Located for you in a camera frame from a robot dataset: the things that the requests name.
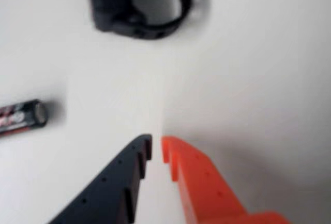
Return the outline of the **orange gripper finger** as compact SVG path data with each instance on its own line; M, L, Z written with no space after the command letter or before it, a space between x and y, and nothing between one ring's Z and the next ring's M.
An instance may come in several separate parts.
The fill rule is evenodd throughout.
M189 143L162 137L163 161L179 187L187 223L288 223L276 212L249 213L211 159Z

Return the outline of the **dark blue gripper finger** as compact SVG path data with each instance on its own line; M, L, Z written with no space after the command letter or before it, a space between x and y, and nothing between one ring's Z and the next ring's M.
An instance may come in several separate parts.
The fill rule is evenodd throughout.
M132 140L51 223L134 223L152 136Z

